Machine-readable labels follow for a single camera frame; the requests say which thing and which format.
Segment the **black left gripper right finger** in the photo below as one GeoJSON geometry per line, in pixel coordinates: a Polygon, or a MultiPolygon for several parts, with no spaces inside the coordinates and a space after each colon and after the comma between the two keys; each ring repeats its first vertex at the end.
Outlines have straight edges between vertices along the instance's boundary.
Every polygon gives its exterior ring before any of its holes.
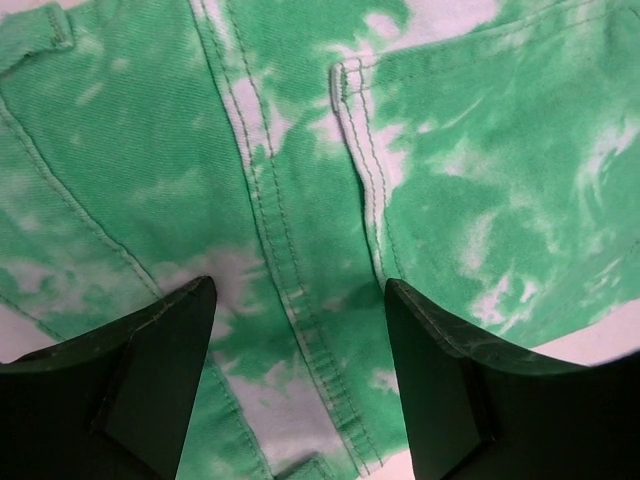
{"type": "Polygon", "coordinates": [[[506,341],[408,283],[385,313],[419,479],[635,479],[639,357],[583,366],[506,341]]]}

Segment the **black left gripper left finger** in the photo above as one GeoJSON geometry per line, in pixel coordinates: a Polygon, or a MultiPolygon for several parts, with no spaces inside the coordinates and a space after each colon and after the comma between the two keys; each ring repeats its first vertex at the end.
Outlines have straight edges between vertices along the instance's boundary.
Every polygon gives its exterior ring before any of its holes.
{"type": "Polygon", "coordinates": [[[216,303],[199,277],[2,365],[2,478],[175,478],[216,303]]]}

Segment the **green white tie-dye trousers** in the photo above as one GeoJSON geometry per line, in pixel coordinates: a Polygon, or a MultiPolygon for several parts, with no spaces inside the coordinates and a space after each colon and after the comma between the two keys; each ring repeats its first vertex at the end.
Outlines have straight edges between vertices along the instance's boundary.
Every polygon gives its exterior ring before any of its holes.
{"type": "Polygon", "coordinates": [[[182,479],[400,479],[383,287],[639,345],[635,1],[5,1],[1,357],[208,275],[182,479]]]}

